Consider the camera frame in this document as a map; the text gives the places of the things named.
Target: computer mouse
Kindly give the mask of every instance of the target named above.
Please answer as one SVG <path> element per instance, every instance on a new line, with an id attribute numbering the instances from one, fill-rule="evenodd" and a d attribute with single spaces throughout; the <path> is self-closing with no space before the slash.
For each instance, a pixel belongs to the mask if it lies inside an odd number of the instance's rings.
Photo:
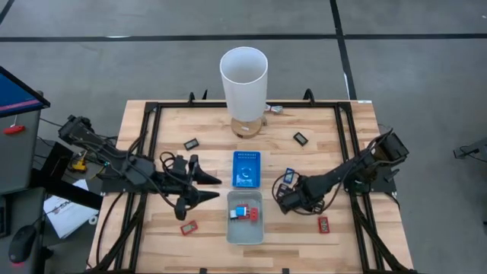
<path id="1" fill-rule="evenodd" d="M 8 258 L 13 263 L 22 263 L 30 256 L 32 244 L 36 238 L 36 228 L 33 225 L 26 225 L 15 233 L 10 247 L 8 248 Z"/>

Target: white cylinder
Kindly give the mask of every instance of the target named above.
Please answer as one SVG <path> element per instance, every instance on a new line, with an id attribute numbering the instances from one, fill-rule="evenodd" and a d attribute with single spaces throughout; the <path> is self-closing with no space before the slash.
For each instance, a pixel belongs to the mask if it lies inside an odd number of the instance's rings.
<path id="1" fill-rule="evenodd" d="M 267 98 L 267 58 L 247 46 L 231 49 L 221 57 L 220 73 L 230 115 L 252 122 L 264 114 Z"/>

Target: computer screen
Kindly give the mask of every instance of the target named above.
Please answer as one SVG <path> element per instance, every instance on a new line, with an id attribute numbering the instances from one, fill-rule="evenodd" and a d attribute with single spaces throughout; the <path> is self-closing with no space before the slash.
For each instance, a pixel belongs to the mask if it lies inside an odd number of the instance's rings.
<path id="1" fill-rule="evenodd" d="M 0 117 L 40 110 L 49 106 L 49 101 L 0 67 Z"/>

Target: paper sheet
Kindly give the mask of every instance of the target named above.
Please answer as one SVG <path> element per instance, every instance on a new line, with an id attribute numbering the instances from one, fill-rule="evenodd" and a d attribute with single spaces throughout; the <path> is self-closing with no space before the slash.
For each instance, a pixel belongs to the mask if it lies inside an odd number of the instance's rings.
<path id="1" fill-rule="evenodd" d="M 86 180 L 78 180 L 76 183 L 73 183 L 73 186 L 88 190 Z M 59 198 L 58 196 L 52 196 L 44 201 L 44 212 L 51 212 L 65 202 L 68 202 L 68 200 Z M 51 221 L 51 224 L 53 224 L 58 237 L 64 239 L 96 214 L 98 214 L 98 210 L 96 209 L 90 209 L 84 205 L 70 202 L 64 207 L 49 213 L 47 217 Z"/>

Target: wooden base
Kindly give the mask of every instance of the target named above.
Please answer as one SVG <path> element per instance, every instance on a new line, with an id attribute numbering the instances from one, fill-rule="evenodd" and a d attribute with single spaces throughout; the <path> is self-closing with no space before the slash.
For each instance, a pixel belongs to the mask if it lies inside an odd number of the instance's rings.
<path id="1" fill-rule="evenodd" d="M 249 139 L 257 135 L 262 125 L 263 121 L 260 118 L 252 122 L 241 122 L 232 118 L 230 122 L 231 130 L 236 136 L 243 139 Z"/>

